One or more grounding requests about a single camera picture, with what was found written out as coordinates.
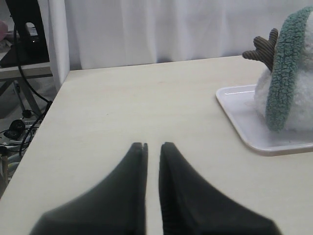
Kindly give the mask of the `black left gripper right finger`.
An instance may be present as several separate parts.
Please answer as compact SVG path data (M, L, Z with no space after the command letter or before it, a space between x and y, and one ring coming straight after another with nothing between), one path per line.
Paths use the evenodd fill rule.
M269 218L208 183L172 142L162 145L159 199L165 235L280 235Z

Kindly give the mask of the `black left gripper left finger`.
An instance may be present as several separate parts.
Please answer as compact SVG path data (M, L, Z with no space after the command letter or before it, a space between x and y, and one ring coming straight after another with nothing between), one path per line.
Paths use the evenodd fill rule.
M32 235L144 235L148 145L135 142L90 191L44 213Z

